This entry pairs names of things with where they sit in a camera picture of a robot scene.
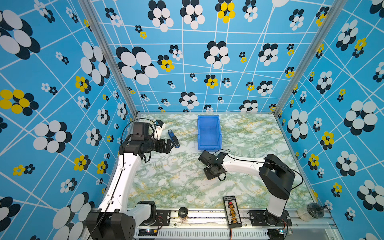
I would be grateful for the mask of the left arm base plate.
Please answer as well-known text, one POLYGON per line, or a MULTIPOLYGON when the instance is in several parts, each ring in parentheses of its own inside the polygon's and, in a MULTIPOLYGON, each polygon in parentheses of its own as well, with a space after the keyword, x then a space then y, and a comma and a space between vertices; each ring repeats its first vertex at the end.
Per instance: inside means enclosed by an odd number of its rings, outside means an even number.
POLYGON ((148 226, 148 227, 160 227, 160 226, 169 226, 171 219, 171 211, 170 210, 157 210, 156 216, 153 220, 149 220, 148 222, 143 222, 140 226, 148 226))

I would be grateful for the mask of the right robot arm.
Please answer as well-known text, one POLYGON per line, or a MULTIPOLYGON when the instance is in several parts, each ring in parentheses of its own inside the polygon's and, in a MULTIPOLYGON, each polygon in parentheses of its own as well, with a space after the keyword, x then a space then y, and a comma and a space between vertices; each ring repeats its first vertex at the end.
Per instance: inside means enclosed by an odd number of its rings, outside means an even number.
POLYGON ((284 164, 277 156, 268 154, 264 158, 241 158, 228 153, 214 155, 203 151, 199 161, 206 167, 204 173, 208 180, 220 178, 227 173, 241 173, 259 177, 266 186, 270 198, 264 213, 265 222, 277 225, 290 197, 295 171, 284 164))

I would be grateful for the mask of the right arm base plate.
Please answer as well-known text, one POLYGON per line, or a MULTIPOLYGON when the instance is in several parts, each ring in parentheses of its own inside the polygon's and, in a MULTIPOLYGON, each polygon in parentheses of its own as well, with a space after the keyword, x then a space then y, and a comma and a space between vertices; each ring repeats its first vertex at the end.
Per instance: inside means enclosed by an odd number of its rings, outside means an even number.
POLYGON ((293 225, 289 212, 286 210, 280 217, 276 217, 266 210, 250 210, 247 218, 253 227, 291 227, 293 225))

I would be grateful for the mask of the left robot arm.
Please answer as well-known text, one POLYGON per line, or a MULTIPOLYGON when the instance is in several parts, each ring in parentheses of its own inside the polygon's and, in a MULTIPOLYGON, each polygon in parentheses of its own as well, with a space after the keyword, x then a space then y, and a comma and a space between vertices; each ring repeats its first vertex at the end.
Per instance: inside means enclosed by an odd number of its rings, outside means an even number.
POLYGON ((107 193, 99 207, 92 209, 86 218, 90 233, 88 239, 133 240, 136 228, 141 224, 156 224, 153 233, 159 232, 165 220, 157 214, 155 202, 140 201, 129 210, 129 194, 139 166, 149 161, 145 154, 169 154, 174 146, 172 140, 157 140, 149 136, 129 135, 126 138, 121 144, 118 165, 107 193))

